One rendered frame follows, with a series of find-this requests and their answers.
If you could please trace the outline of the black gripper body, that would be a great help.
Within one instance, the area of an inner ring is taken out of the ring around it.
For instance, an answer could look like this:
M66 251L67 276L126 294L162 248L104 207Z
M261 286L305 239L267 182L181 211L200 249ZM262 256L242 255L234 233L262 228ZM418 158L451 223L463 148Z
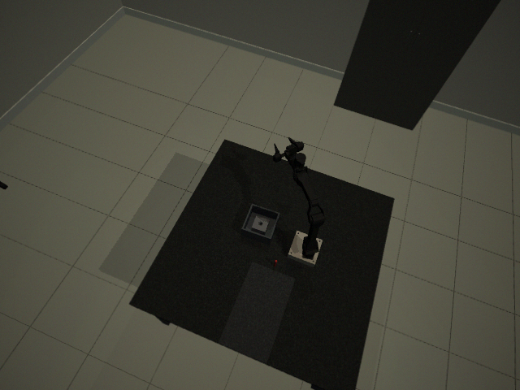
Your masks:
M302 151L303 148L304 148L303 142L300 142L300 143L296 144L296 147L297 147L297 152ZM277 163L278 161L281 161L281 158L284 157L284 156L288 160L289 165L294 161L294 159L296 157L296 155L293 155L292 158L290 158L290 157L287 157L284 153L283 154L277 153L277 154L273 155L273 160L274 160L275 163Z

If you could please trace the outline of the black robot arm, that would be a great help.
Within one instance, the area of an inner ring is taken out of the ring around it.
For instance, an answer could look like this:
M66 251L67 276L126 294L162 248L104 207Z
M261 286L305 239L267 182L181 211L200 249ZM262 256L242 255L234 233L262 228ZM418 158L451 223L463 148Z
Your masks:
M297 185L302 188L309 203L307 216L310 223L310 230L308 236L305 236L303 240L302 257L313 260L315 253L319 252L319 245L316 238L319 227L322 226L325 222L324 209L320 206L319 199L317 199L313 189L310 186L308 167L304 166L306 156L303 153L297 153L297 147L294 144L288 145L284 151L284 154L290 158L293 158L293 155L296 155L294 161L290 164L293 169L293 179L296 181ZM312 207L315 206L317 206L321 212L310 214Z

